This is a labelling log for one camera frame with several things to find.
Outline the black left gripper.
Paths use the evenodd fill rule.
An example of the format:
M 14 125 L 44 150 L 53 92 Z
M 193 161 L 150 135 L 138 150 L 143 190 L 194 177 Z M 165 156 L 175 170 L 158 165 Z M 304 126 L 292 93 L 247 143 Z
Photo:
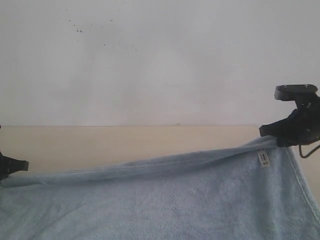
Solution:
M 15 158 L 3 156 L 0 152 L 0 180 L 8 178 L 11 173 L 19 171 L 28 171 L 29 162 L 25 160 L 18 160 Z

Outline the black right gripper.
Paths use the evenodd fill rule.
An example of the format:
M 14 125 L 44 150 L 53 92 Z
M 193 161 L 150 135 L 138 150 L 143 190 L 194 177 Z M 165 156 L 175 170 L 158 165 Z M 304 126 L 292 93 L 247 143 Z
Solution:
M 279 148 L 318 142 L 320 140 L 320 97 L 298 98 L 295 103 L 296 109 L 287 119 L 260 126 L 259 135 L 277 137 L 276 145 Z

